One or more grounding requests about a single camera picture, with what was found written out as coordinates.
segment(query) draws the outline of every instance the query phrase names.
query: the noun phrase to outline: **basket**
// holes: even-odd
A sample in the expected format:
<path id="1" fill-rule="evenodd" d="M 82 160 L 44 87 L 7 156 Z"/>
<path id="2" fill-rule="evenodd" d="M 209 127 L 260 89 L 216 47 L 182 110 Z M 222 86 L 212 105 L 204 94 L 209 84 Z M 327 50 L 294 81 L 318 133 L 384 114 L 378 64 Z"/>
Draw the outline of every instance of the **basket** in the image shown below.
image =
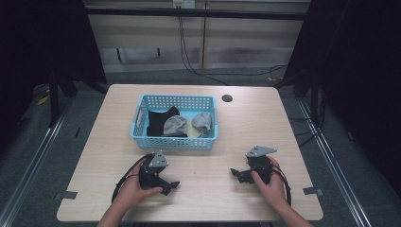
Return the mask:
<path id="1" fill-rule="evenodd" d="M 192 119 L 197 114 L 212 116 L 207 138 L 147 136 L 148 111 L 163 113 L 175 106 L 180 115 Z M 211 149 L 218 138 L 218 112 L 212 96 L 142 95 L 131 126 L 131 137 L 139 148 Z"/>

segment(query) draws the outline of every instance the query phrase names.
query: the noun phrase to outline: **black cloth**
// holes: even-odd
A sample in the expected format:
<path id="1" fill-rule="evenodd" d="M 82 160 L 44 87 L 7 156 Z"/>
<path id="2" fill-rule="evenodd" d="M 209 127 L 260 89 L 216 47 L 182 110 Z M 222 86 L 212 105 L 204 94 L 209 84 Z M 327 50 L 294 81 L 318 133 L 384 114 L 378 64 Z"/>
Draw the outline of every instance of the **black cloth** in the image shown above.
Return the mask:
<path id="1" fill-rule="evenodd" d="M 180 111 L 174 106 L 164 113 L 148 111 L 149 126 L 147 127 L 147 135 L 164 135 L 165 122 L 173 115 L 180 115 Z"/>

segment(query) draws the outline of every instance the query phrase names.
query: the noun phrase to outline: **forearm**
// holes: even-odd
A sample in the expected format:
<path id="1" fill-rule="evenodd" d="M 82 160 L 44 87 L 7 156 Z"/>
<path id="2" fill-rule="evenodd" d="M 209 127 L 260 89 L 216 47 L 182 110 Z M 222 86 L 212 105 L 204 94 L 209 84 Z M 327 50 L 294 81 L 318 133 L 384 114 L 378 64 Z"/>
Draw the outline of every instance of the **forearm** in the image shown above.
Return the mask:
<path id="1" fill-rule="evenodd" d="M 97 227 L 118 226 L 127 211 L 128 208 L 112 204 L 109 209 L 107 209 L 106 213 L 104 213 Z"/>
<path id="2" fill-rule="evenodd" d="M 291 206 L 283 202 L 273 206 L 274 211 L 280 216 L 288 227 L 310 227 L 313 226 L 302 216 L 300 216 Z"/>

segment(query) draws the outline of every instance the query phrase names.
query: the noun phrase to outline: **cable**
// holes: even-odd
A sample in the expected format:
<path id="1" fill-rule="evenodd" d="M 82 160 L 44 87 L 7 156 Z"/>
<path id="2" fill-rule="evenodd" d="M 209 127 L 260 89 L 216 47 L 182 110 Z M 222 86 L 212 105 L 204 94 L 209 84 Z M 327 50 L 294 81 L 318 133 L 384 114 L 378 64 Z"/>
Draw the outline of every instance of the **cable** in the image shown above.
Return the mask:
<path id="1" fill-rule="evenodd" d="M 199 72 L 197 72 L 197 71 L 192 67 L 192 65 L 191 65 L 191 63 L 190 63 L 190 61 L 189 61 L 189 58 L 188 58 L 188 54 L 187 54 L 187 51 L 186 51 L 185 38 L 184 38 L 184 35 L 183 35 L 183 18 L 182 18 L 182 17 L 179 17 L 179 24 L 180 24 L 181 56 L 182 56 L 182 60 L 183 60 L 183 65 L 185 66 L 185 68 L 186 68 L 190 73 L 193 73 L 193 74 L 195 74 L 195 75 L 197 75 L 197 76 L 204 77 L 204 78 L 208 78 L 208 79 L 212 79 L 212 80 L 215 80 L 215 81 L 220 82 L 220 83 L 222 83 L 222 84 L 225 84 L 225 85 L 227 85 L 227 86 L 230 86 L 228 83 L 226 83 L 226 82 L 224 82 L 224 81 L 222 81 L 222 80 L 215 79 L 215 78 L 211 78 L 211 77 L 208 77 L 208 76 L 219 76 L 219 75 L 223 75 L 223 76 L 245 76 L 245 77 L 254 77 L 254 76 L 262 76 L 262 75 L 270 74 L 270 77 L 272 78 L 272 72 L 277 71 L 277 70 L 279 70 L 279 69 L 281 69 L 281 68 L 287 66 L 287 64 L 274 65 L 273 67 L 270 68 L 269 71 L 267 71 L 267 72 L 262 72 L 262 73 L 256 73 L 256 74 L 236 74 L 236 73 L 207 73 L 207 74 L 202 74 L 202 73 L 199 73 Z"/>
<path id="2" fill-rule="evenodd" d="M 281 168 L 279 168 L 278 166 L 275 166 L 273 164 L 271 164 L 271 165 L 278 169 L 278 170 L 272 169 L 272 171 L 277 173 L 277 175 L 280 176 L 280 178 L 283 180 L 284 186 L 286 187 L 287 202 L 288 202 L 288 205 L 291 205 L 291 188 L 288 185 L 287 177 L 284 174 L 283 170 L 281 170 Z"/>
<path id="3" fill-rule="evenodd" d="M 324 125 L 324 119 L 325 119 L 325 106 L 326 106 L 326 102 L 327 102 L 327 97 L 326 95 L 323 93 L 322 95 L 322 101 L 321 101 L 321 114 L 319 114 L 319 116 L 322 118 L 322 123 L 318 122 L 318 127 L 315 131 L 313 131 L 312 136 L 310 136 L 309 138 L 307 138 L 303 143 L 301 143 L 300 145 L 298 145 L 298 148 L 302 147 L 303 145 L 307 144 L 310 140 L 312 140 L 318 133 L 322 132 L 322 128 Z"/>
<path id="4" fill-rule="evenodd" d="M 124 184 L 124 182 L 129 178 L 127 177 L 131 171 L 140 163 L 142 162 L 142 160 L 144 160 L 145 158 L 147 158 L 148 156 L 145 155 L 142 158 L 140 158 L 138 161 L 136 161 L 135 164 L 133 164 L 131 166 L 131 168 L 126 172 L 126 174 L 124 174 L 124 176 L 121 178 L 121 180 L 115 185 L 115 190 L 113 192 L 113 196 L 112 196 L 112 202 L 114 201 L 115 197 L 117 197 L 118 192 L 120 191 L 121 186 Z"/>

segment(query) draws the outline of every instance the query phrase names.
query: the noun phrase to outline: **wooden table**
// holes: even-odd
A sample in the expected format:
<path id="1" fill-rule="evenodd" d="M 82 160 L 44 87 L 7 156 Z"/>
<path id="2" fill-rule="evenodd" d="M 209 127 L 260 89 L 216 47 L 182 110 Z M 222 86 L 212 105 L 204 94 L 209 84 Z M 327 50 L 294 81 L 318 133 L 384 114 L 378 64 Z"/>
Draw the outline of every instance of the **wooden table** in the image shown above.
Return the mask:
<path id="1" fill-rule="evenodd" d="M 106 95 L 57 214 L 60 221 L 99 221 L 111 204 L 115 184 L 143 155 L 130 137 L 136 105 L 142 94 L 214 96 L 218 107 L 218 139 L 212 150 L 172 150 L 164 153 L 169 166 L 161 173 L 168 182 L 180 181 L 168 196 L 157 195 L 131 209 L 124 220 L 153 221 L 271 221 L 278 217 L 254 184 L 239 183 L 230 168 L 249 169 L 245 153 L 253 146 L 277 148 L 272 154 L 292 188 L 292 207 L 304 218 L 321 219 L 278 92 L 267 87 L 113 85 Z M 231 95 L 232 102 L 221 97 Z"/>

